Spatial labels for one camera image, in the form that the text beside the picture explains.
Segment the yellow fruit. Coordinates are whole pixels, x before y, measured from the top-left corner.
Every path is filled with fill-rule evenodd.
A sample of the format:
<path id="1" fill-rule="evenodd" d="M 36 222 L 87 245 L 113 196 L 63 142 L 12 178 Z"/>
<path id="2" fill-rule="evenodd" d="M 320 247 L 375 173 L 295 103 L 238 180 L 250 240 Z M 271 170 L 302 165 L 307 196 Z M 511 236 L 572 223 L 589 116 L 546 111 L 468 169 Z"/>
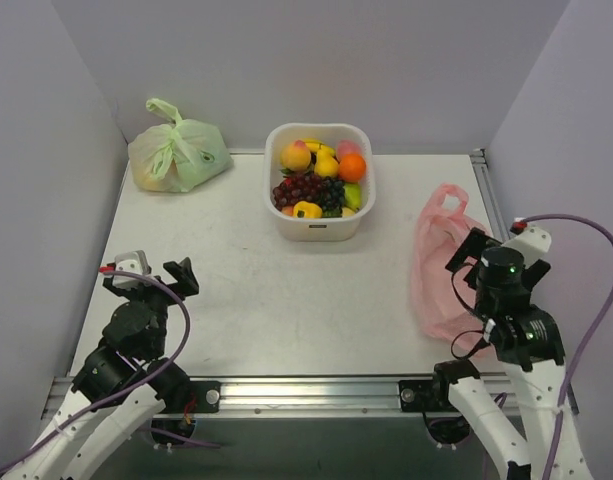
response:
<path id="1" fill-rule="evenodd" d="M 318 150 L 314 173 L 322 178 L 336 178 L 339 172 L 339 163 L 336 158 L 325 150 Z"/>

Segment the orange tangerine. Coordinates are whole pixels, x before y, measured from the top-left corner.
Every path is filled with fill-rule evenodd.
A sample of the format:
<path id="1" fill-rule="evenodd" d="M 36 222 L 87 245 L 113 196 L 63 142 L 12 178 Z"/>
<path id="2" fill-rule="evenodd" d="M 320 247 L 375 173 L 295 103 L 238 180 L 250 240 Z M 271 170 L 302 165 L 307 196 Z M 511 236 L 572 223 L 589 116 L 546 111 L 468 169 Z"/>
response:
<path id="1" fill-rule="evenodd" d="M 345 182 L 359 183 L 366 172 L 366 161 L 359 153 L 348 153 L 340 158 L 338 176 Z"/>

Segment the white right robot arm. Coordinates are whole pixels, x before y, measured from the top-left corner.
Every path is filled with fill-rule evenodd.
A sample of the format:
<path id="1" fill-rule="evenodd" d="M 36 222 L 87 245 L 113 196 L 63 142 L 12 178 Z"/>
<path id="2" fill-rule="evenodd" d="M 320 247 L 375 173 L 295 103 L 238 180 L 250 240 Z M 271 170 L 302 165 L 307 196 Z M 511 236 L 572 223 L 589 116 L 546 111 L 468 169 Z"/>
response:
<path id="1" fill-rule="evenodd" d="M 473 228 L 446 265 L 475 292 L 468 311 L 483 324 L 479 347 L 493 347 L 510 380 L 524 430 L 518 432 L 486 392 L 468 358 L 438 363 L 429 385 L 432 402 L 455 408 L 503 479 L 589 479 L 574 413 L 567 399 L 565 352 L 554 318 L 534 305 L 534 286 L 549 271 L 543 255 L 550 235 L 522 224 L 500 243 Z"/>

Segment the pink plastic bag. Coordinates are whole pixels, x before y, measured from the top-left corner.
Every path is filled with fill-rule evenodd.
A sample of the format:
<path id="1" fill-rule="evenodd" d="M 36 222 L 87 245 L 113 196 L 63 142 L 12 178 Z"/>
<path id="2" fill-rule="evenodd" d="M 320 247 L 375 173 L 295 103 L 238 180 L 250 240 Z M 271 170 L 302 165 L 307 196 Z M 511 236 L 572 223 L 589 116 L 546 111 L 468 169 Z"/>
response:
<path id="1" fill-rule="evenodd" d="M 465 269 L 456 281 L 446 264 L 474 227 L 484 226 L 466 214 L 469 196 L 454 184 L 440 185 L 419 214 L 413 233 L 411 305 L 421 332 L 453 346 L 460 354 L 476 344 L 482 328 L 465 305 L 474 305 L 475 292 L 465 282 Z"/>

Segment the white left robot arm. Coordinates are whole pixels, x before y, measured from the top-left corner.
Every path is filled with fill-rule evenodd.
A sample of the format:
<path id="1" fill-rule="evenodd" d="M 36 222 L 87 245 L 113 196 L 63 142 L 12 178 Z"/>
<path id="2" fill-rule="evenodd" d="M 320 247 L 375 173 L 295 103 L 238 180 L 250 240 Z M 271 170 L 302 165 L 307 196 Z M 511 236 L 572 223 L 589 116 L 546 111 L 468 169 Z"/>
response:
<path id="1" fill-rule="evenodd" d="M 106 290 L 122 299 L 86 357 L 51 422 L 33 446 L 0 467 L 0 479 L 60 479 L 74 460 L 94 470 L 152 416 L 192 398 L 191 380 L 176 364 L 190 336 L 185 300 L 200 287 L 190 259 L 153 274 L 142 252 L 120 255 L 99 270 Z"/>

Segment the dark blue grape bunch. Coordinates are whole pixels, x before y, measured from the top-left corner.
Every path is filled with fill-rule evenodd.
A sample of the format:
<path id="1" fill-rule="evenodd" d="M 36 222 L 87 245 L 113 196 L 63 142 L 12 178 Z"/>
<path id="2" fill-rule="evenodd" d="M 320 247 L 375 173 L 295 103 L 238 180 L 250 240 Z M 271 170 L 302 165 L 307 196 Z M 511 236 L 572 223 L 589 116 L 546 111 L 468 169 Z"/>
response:
<path id="1" fill-rule="evenodd" d="M 321 182 L 317 204 L 322 208 L 324 217 L 339 216 L 345 206 L 345 182 L 325 177 Z"/>

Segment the red grape bunch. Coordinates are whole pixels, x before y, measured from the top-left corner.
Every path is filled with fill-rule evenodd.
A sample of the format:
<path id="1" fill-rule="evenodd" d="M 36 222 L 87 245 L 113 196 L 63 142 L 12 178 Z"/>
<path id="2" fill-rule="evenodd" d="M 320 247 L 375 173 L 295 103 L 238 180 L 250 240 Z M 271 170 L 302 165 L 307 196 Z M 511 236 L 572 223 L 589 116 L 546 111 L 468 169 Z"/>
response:
<path id="1" fill-rule="evenodd" d="M 273 205 L 281 210 L 298 202 L 317 203 L 322 195 L 323 179 L 314 173 L 295 174 L 285 177 L 271 189 Z"/>

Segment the orange fruit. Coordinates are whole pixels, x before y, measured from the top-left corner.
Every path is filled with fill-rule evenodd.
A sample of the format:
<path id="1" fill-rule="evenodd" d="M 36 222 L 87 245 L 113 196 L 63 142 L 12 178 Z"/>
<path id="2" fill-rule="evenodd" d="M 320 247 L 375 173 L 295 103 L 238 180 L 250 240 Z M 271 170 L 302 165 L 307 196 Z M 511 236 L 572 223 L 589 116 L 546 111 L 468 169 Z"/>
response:
<path id="1" fill-rule="evenodd" d="M 281 165 L 292 172 L 304 172 L 311 164 L 311 152 L 302 140 L 295 140 L 284 147 L 280 154 Z"/>

